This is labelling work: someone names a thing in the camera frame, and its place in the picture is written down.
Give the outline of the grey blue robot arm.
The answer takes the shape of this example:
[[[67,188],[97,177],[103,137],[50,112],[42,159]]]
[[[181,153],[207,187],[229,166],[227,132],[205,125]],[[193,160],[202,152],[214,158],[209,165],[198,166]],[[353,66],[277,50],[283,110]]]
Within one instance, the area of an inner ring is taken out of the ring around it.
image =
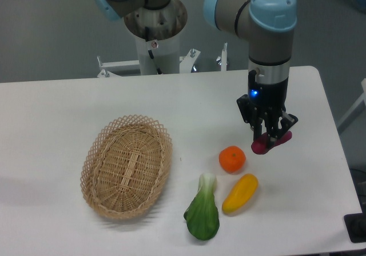
[[[175,39],[187,23],[180,0],[95,0],[111,20],[123,19],[137,39],[143,75],[179,71]],[[248,92],[237,100],[253,131],[252,151],[265,154],[291,139],[297,118],[285,99],[297,23],[297,0],[204,0],[203,15],[212,27],[249,43]]]

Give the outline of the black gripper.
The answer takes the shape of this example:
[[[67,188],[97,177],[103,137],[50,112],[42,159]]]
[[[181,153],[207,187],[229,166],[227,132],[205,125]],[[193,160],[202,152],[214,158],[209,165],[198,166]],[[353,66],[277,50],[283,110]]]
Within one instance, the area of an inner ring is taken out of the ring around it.
[[[288,78],[275,84],[262,84],[255,77],[256,71],[251,70],[248,74],[248,94],[237,99],[237,105],[243,121],[253,131],[254,141],[262,135],[265,122],[266,148],[273,148],[287,137],[289,130],[298,122],[296,116],[285,112]]]

